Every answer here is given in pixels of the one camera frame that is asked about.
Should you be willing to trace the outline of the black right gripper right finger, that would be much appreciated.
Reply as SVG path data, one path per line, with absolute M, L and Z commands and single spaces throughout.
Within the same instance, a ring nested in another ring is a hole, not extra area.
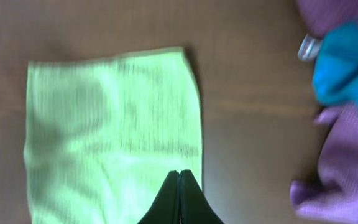
M 191 170 L 180 172 L 180 216 L 182 224 L 223 224 L 209 206 Z

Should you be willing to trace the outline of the light green microfiber cloth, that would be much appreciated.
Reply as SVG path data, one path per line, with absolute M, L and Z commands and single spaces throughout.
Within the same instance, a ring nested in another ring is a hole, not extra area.
M 202 162 L 200 94 L 182 47 L 28 64 L 33 223 L 137 223 L 170 171 L 201 182 Z

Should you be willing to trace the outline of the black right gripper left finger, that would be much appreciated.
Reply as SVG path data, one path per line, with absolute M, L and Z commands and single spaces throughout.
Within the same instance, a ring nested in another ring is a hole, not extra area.
M 157 196 L 139 224 L 180 223 L 180 176 L 171 171 L 166 176 Z

